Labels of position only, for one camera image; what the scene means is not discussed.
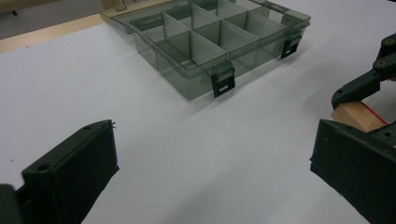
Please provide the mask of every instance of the white tabletop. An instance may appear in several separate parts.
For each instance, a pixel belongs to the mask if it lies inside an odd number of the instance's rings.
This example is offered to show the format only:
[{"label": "white tabletop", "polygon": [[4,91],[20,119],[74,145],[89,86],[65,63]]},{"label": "white tabletop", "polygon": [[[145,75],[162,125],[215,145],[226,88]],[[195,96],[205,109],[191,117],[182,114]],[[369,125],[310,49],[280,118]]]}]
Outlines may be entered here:
[{"label": "white tabletop", "polygon": [[[298,51],[189,102],[107,24],[0,55],[0,181],[113,119],[120,171],[83,223],[368,223],[309,171],[319,119],[395,32],[386,0],[277,0],[312,17]],[[394,85],[366,102],[388,121]]]}]

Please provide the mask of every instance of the box latch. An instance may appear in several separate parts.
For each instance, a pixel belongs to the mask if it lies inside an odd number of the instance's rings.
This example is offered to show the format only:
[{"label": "box latch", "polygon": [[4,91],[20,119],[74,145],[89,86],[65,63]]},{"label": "box latch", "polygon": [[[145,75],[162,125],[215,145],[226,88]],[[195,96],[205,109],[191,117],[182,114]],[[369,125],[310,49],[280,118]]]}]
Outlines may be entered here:
[{"label": "box latch", "polygon": [[298,44],[300,43],[302,36],[297,35],[294,38],[285,41],[282,49],[282,55],[280,56],[281,59],[284,59],[294,53],[297,50]]},{"label": "box latch", "polygon": [[213,94],[215,97],[232,90],[235,87],[235,69],[232,63],[223,63],[213,67],[210,71],[212,78]]}]

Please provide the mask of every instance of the screw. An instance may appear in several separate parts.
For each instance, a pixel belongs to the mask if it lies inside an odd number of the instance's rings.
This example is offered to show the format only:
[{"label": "screw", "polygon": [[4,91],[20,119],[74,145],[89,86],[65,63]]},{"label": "screw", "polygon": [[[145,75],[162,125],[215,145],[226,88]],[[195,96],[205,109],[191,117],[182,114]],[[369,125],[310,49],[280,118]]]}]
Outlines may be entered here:
[{"label": "screw", "polygon": [[386,63],[384,61],[379,61],[378,63],[376,63],[376,65],[378,66],[384,66]]},{"label": "screw", "polygon": [[387,39],[387,40],[385,41],[385,44],[387,44],[387,45],[393,44],[393,39]]}]

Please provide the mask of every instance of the plastic divider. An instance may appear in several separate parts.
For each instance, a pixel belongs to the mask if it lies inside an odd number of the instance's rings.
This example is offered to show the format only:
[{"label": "plastic divider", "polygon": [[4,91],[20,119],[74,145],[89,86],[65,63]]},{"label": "plastic divider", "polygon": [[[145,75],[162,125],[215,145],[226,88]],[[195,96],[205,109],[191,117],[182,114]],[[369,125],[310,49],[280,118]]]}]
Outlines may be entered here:
[{"label": "plastic divider", "polygon": [[259,38],[227,21],[218,21],[195,29],[194,32],[210,40],[227,52],[239,76],[254,68]]},{"label": "plastic divider", "polygon": [[204,69],[211,69],[226,61],[226,51],[213,44],[201,35],[190,31],[191,35],[191,59]]},{"label": "plastic divider", "polygon": [[249,12],[247,15],[246,30],[258,37],[264,38],[284,29],[286,29],[286,26],[272,21],[254,11]]},{"label": "plastic divider", "polygon": [[195,4],[191,4],[191,29],[196,29],[216,21],[219,21],[219,17]]},{"label": "plastic divider", "polygon": [[242,14],[247,11],[247,9],[233,4],[228,0],[218,0],[216,15],[222,19],[227,19],[229,17]]},{"label": "plastic divider", "polygon": [[165,38],[180,35],[181,33],[185,33],[189,30],[188,27],[183,25],[178,20],[169,16],[168,14],[163,12],[163,32]]}]

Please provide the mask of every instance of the wooden table edge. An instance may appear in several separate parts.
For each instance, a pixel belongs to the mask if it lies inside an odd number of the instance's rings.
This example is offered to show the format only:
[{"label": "wooden table edge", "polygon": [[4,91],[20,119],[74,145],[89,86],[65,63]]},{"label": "wooden table edge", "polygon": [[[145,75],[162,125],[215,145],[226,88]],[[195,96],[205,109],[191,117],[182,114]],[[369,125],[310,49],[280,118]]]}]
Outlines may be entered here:
[{"label": "wooden table edge", "polygon": [[0,40],[0,53],[10,52],[16,49],[24,49],[29,46],[43,43],[61,36],[70,35],[95,25],[105,23],[99,14],[68,21],[41,30],[33,31],[23,35],[16,35]]}]

